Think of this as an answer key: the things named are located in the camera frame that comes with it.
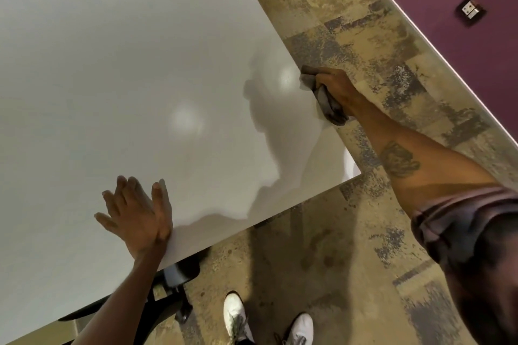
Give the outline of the person's left forearm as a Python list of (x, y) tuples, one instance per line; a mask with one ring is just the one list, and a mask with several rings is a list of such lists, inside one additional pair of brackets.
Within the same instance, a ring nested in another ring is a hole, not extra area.
[(71, 345), (133, 345), (154, 276), (167, 249), (155, 241)]

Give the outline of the person's left hand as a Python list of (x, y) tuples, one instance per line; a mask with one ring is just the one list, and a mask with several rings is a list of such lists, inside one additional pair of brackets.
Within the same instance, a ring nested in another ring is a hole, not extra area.
[(132, 203), (128, 209), (116, 208), (115, 191), (106, 190), (102, 192), (102, 197), (107, 209), (107, 213), (104, 214), (111, 217), (118, 226), (119, 234), (115, 236), (125, 243), (127, 250), (135, 260), (139, 253), (149, 248), (155, 241), (163, 240), (168, 244), (172, 231), (159, 232), (152, 210), (151, 196), (146, 194), (137, 178), (126, 179), (132, 190)]

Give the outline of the grey purple shirt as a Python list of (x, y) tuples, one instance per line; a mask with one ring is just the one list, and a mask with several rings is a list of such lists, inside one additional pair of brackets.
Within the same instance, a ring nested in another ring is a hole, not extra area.
[(496, 186), (437, 199), (411, 228), (473, 339), (518, 345), (518, 192)]

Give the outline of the white baseboard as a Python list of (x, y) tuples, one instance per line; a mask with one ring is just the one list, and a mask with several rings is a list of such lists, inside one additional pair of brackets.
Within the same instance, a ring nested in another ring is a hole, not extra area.
[(466, 27), (463, 0), (392, 0), (518, 145), (518, 0), (475, 0), (487, 14)]

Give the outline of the grey cleaning cloth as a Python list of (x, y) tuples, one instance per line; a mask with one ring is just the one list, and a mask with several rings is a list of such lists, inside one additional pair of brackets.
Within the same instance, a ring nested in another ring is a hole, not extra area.
[(344, 112), (341, 104), (331, 95), (325, 85), (320, 85), (316, 81), (318, 74), (334, 75), (334, 69), (326, 67), (301, 67), (300, 81), (305, 88), (311, 90), (324, 117), (335, 126), (344, 126), (349, 120), (349, 116)]

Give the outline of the white shoe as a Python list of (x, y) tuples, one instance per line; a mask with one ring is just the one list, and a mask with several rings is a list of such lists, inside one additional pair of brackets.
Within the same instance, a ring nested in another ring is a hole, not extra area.
[(291, 323), (282, 339), (282, 345), (312, 345), (313, 339), (313, 319), (307, 312), (302, 312)]
[(255, 345), (243, 301), (236, 291), (229, 292), (224, 299), (223, 319), (230, 345)]

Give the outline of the black wall socket plate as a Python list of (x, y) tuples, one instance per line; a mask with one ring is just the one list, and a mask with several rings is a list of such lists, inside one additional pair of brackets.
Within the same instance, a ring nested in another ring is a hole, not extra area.
[(454, 14), (464, 26), (472, 27), (487, 14), (487, 10), (475, 0), (463, 0), (454, 9)]

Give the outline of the person's right hand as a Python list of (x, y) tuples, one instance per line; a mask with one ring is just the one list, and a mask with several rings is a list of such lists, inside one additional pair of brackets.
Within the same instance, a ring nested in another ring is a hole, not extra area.
[(347, 116), (356, 117), (359, 106), (365, 97), (358, 91), (344, 70), (339, 69), (339, 89), (329, 90), (341, 104)]

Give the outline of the person's right forearm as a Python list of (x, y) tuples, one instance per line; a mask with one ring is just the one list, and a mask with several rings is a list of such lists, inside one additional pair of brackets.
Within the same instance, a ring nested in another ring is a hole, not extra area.
[(409, 218), (435, 199), (500, 185), (472, 159), (402, 126), (366, 97), (347, 108), (363, 127)]

